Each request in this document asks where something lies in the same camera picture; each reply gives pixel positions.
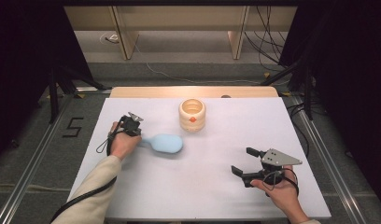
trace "black cable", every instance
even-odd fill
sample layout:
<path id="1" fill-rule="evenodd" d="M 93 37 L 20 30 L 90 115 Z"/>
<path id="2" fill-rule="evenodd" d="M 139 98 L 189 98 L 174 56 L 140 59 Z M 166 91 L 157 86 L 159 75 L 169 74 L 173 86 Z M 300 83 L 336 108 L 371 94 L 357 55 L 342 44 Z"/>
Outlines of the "black cable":
<path id="1" fill-rule="evenodd" d="M 293 172 L 293 170 L 291 169 L 288 169 L 288 168 L 283 168 L 283 170 L 288 170 L 288 171 L 291 171 L 293 173 L 293 176 L 295 177 L 295 181 L 289 179 L 288 177 L 286 177 L 285 175 L 283 175 L 283 179 L 287 180 L 288 182 L 290 182 L 291 185 L 293 185 L 293 187 L 296 189 L 296 195 L 299 196 L 299 187 L 298 187 L 298 176 L 295 174 L 295 172 Z"/>
<path id="2" fill-rule="evenodd" d="M 286 42 L 286 38 L 284 38 L 284 36 L 281 34 L 281 32 L 278 31 L 278 34 L 281 36 L 281 38 L 283 39 L 284 43 Z"/>
<path id="3" fill-rule="evenodd" d="M 263 27 L 265 29 L 265 33 L 263 35 L 263 39 L 264 39 L 265 35 L 268 34 L 269 37 L 270 37 L 271 42 L 275 43 L 274 39 L 272 38 L 272 34 L 270 33 L 270 14 L 271 14 L 271 11 L 272 11 L 272 7 L 267 7 L 266 8 L 266 15 L 267 15 L 267 22 L 266 23 L 264 22 L 264 19 L 263 19 L 261 13 L 260 13 L 260 10 L 259 10 L 258 6 L 256 6 L 256 8 L 257 8 L 258 14 L 259 14 L 259 16 L 261 18 Z M 275 53 L 276 58 L 279 60 L 279 57 L 278 57 L 277 53 L 275 52 L 274 45 L 272 45 L 272 49 L 273 49 L 273 52 Z"/>
<path id="4" fill-rule="evenodd" d="M 112 140 L 115 138 L 115 135 L 118 133 L 118 128 L 123 122 L 123 118 L 120 118 L 118 121 L 117 126 L 115 127 L 114 131 L 109 133 L 108 138 L 97 148 L 95 151 L 97 153 L 102 153 L 104 151 L 104 148 L 106 147 L 106 155 L 109 156 L 111 154 L 111 143 Z"/>
<path id="5" fill-rule="evenodd" d="M 50 223 L 53 222 L 54 219 L 56 219 L 56 217 L 59 216 L 63 211 L 65 211 L 66 209 L 70 208 L 71 206 L 73 206 L 73 205 L 75 205 L 77 203 L 80 203 L 81 201 L 83 201 L 83 200 L 85 200 L 87 198 L 90 198 L 91 196 L 93 196 L 95 194 L 103 192 L 106 189 L 109 189 L 111 186 L 114 185 L 116 180 L 117 180 L 117 177 L 115 176 L 111 181 L 109 181 L 108 183 L 106 183 L 102 187 L 100 187 L 98 189 L 94 189 L 92 191 L 89 191 L 89 192 L 87 192 L 85 194 L 82 194 L 82 195 L 76 197 L 75 199 L 69 201 L 68 203 L 65 203 L 63 206 L 61 206 L 59 208 L 59 210 L 57 210 L 57 212 L 54 214 L 53 218 L 51 219 Z"/>
<path id="6" fill-rule="evenodd" d="M 258 51 L 259 54 L 262 54 L 263 56 L 265 56 L 266 58 L 270 59 L 271 61 L 273 61 L 274 63 L 278 63 L 278 61 L 274 58 L 272 58 L 271 56 L 269 56 L 265 51 L 263 51 L 260 47 L 257 46 L 257 44 L 255 44 L 251 38 L 249 38 L 248 34 L 246 32 L 244 32 L 244 34 L 246 35 L 246 38 L 248 39 L 249 43 L 251 44 L 251 46 L 256 49 Z"/>
<path id="7" fill-rule="evenodd" d="M 306 156 L 306 158 L 309 157 L 309 153 L 310 153 L 310 144 L 309 144 L 309 141 L 307 140 L 307 137 L 306 135 L 302 132 L 301 128 L 298 126 L 298 124 L 296 124 L 294 121 L 293 121 L 293 117 L 298 114 L 299 112 L 301 112 L 302 110 L 304 110 L 304 108 L 299 108 L 300 106 L 303 106 L 303 103 L 300 103 L 298 105 L 291 105 L 289 107 L 287 107 L 287 109 L 291 109 L 291 112 L 289 113 L 289 119 L 290 121 L 292 122 L 292 125 L 298 130 L 298 132 L 301 134 L 301 136 L 303 137 L 305 143 L 306 143 L 306 151 L 304 153 L 304 155 Z"/>
<path id="8" fill-rule="evenodd" d="M 267 40 L 265 40 L 265 39 L 262 39 L 262 37 L 260 37 L 260 36 L 257 34 L 256 31 L 254 31 L 254 35 L 255 35 L 258 39 L 260 39 L 261 41 L 264 41 L 266 44 L 271 44 L 271 45 L 278 46 L 278 47 L 280 47 L 280 48 L 284 48 L 284 46 L 282 46 L 282 45 L 279 45 L 279 44 L 276 44 L 276 43 L 273 43 L 273 42 L 269 42 L 269 41 L 267 41 Z"/>

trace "white table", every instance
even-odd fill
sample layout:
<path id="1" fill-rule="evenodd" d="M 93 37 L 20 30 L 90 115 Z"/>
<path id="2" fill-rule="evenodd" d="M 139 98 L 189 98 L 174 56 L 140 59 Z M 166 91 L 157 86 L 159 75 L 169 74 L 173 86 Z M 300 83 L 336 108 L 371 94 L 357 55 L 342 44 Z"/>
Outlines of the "white table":
<path id="1" fill-rule="evenodd" d="M 143 136 L 177 134 L 184 147 L 173 155 L 140 144 L 122 164 L 107 217 L 146 221 L 285 217 L 264 192 L 244 188 L 232 174 L 231 165 L 245 173 L 261 169 L 260 159 L 246 154 L 246 147 L 272 147 L 302 160 L 294 171 L 305 213 L 313 218 L 331 216 L 281 98 L 201 98 L 207 107 L 206 125 L 198 133 L 187 133 L 179 126 L 177 110 L 183 100 L 106 99 L 70 194 L 106 155 L 96 153 L 96 148 L 106 140 L 112 122 L 131 111 L 144 119 Z"/>

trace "human hand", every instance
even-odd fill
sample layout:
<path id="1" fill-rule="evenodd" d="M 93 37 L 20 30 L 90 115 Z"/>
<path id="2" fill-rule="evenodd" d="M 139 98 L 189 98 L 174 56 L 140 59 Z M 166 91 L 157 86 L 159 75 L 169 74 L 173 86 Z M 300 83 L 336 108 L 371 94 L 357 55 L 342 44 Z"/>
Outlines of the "human hand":
<path id="1" fill-rule="evenodd" d="M 290 171 L 292 166 L 284 166 L 284 168 L 289 169 L 284 170 L 285 177 L 296 182 L 293 172 Z M 283 179 L 275 186 L 270 186 L 263 183 L 262 180 L 254 179 L 251 181 L 251 185 L 265 191 L 275 206 L 286 214 L 291 223 L 301 223 L 309 220 L 299 203 L 296 188 L 289 181 Z"/>
<path id="2" fill-rule="evenodd" d="M 111 132 L 115 131 L 118 123 L 112 124 Z M 130 136 L 126 133 L 117 133 L 111 145 L 111 155 L 118 157 L 121 161 L 133 152 L 135 146 L 141 141 L 141 136 Z"/>

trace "blue spoon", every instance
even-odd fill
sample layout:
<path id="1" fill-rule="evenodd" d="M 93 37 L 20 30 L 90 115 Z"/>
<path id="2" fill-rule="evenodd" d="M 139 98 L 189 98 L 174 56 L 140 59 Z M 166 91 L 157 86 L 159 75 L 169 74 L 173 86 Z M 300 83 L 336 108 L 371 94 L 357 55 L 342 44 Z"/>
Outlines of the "blue spoon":
<path id="1" fill-rule="evenodd" d="M 142 142 L 149 143 L 155 151 L 176 153 L 182 148 L 182 138 L 178 135 L 159 133 L 151 138 L 143 138 Z"/>

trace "sleeve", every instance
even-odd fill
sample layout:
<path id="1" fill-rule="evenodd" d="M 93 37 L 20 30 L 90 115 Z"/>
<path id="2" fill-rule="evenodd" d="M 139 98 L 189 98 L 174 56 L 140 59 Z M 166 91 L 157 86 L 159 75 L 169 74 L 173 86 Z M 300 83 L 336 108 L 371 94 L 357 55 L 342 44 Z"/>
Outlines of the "sleeve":
<path id="1" fill-rule="evenodd" d="M 313 220 L 308 220 L 299 224 L 320 224 L 320 223 L 319 221 L 313 219 Z"/>
<path id="2" fill-rule="evenodd" d="M 91 190 L 98 189 L 111 181 L 120 171 L 121 161 L 115 156 L 108 156 L 101 160 L 94 169 L 86 176 L 82 184 L 77 188 L 69 200 L 76 198 Z M 109 206 L 112 195 L 115 191 L 115 184 L 109 188 L 74 204 L 62 212 L 52 222 L 60 223 L 104 223 L 106 209 Z"/>

